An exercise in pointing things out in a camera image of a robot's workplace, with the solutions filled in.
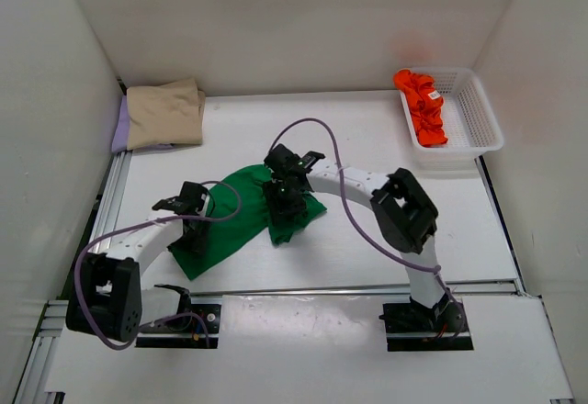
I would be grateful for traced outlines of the green t shirt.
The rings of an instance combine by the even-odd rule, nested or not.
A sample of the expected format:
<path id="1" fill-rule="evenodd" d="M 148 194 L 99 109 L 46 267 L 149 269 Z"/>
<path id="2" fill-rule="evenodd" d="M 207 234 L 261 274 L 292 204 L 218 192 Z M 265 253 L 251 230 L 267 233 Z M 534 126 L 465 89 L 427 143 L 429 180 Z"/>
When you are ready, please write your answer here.
<path id="1" fill-rule="evenodd" d="M 327 212 L 325 205 L 307 193 L 304 195 L 307 204 L 305 216 L 282 226 L 272 223 L 263 194 L 263 183 L 269 180 L 270 171 L 262 164 L 253 164 L 227 175 L 220 185 L 209 190 L 214 200 L 214 207 L 209 209 L 212 217 L 223 218 L 236 210 L 235 193 L 241 196 L 242 207 L 232 219 L 204 224 L 209 232 L 206 234 L 203 253 L 185 251 L 178 245 L 169 247 L 170 253 L 188 279 L 196 279 L 214 265 L 237 253 L 263 230 L 268 231 L 271 243 L 279 246 L 289 242 L 296 233 Z"/>

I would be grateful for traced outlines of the purple t shirt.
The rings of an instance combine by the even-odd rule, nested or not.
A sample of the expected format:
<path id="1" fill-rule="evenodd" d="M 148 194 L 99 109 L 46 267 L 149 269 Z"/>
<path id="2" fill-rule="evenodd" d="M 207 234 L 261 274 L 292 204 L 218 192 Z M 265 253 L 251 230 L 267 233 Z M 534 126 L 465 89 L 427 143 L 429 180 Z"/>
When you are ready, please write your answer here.
<path id="1" fill-rule="evenodd" d="M 134 104 L 132 113 L 129 112 L 128 98 L 124 95 L 121 98 L 119 107 L 119 119 L 111 142 L 111 151 L 119 153 L 132 150 L 168 150 L 174 147 L 173 143 L 155 143 L 155 124 L 162 121 L 162 114 L 152 108 Z M 142 135 L 142 145 L 130 147 L 129 136 L 131 127 L 145 129 L 146 134 Z"/>

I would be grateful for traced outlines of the beige t shirt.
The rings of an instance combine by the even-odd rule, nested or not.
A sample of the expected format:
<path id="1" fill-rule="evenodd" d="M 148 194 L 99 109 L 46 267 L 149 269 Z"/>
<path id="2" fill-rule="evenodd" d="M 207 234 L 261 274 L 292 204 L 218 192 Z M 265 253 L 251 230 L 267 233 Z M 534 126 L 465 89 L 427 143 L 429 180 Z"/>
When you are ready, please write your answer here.
<path id="1" fill-rule="evenodd" d="M 200 145 L 206 96 L 194 78 L 127 91 L 129 150 L 161 145 Z"/>

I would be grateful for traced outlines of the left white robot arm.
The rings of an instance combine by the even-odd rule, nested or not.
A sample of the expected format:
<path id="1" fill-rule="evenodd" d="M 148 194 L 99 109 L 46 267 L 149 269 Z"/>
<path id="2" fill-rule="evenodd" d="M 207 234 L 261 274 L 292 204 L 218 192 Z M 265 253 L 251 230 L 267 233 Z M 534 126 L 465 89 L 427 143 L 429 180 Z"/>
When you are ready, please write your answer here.
<path id="1" fill-rule="evenodd" d="M 204 215 L 210 201 L 208 189 L 185 182 L 178 196 L 158 201 L 143 229 L 137 229 L 102 253 L 88 253 L 77 265 L 73 293 L 65 323 L 70 331 L 93 335 L 77 294 L 82 293 L 86 308 L 106 339 L 117 346 L 130 345 L 140 327 L 165 317 L 174 331 L 185 329 L 191 321 L 189 291 L 181 286 L 156 285 L 145 288 L 141 276 L 169 246 L 200 244 L 198 235 L 209 224 L 198 220 L 157 220 L 173 215 Z"/>

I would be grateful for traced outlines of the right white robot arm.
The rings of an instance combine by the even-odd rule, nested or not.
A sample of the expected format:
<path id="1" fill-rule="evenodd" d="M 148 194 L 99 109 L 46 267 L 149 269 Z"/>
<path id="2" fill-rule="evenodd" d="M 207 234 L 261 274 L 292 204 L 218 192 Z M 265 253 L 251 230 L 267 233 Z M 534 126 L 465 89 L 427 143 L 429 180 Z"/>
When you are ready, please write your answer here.
<path id="1" fill-rule="evenodd" d="M 400 168 L 393 174 L 375 174 L 343 167 L 316 151 L 299 156 L 282 144 L 267 154 L 264 165 L 270 171 L 270 180 L 263 184 L 264 197 L 274 224 L 304 217 L 311 193 L 339 196 L 362 238 L 404 266 L 413 311 L 432 324 L 441 319 L 450 296 L 440 279 L 435 249 L 438 210 L 410 171 Z M 359 227 L 349 202 L 371 210 L 382 238 L 397 254 Z"/>

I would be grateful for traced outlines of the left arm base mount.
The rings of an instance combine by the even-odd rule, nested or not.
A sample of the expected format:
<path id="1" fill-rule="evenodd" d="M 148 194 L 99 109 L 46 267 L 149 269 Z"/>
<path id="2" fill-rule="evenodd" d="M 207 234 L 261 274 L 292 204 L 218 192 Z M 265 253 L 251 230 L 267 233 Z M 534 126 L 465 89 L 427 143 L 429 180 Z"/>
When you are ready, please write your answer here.
<path id="1" fill-rule="evenodd" d="M 141 292 L 137 348 L 217 349 L 221 299 L 194 297 L 181 286 L 159 284 Z"/>

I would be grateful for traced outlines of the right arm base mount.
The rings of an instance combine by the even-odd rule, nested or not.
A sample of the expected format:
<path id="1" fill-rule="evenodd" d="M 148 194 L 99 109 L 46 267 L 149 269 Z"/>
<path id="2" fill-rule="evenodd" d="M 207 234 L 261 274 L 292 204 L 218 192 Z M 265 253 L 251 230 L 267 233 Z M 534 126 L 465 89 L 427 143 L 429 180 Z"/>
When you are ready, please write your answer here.
<path id="1" fill-rule="evenodd" d="M 383 321 L 389 353 L 473 351 L 469 325 L 462 310 L 449 302 L 437 318 L 428 316 L 412 302 L 382 305 L 379 319 Z"/>

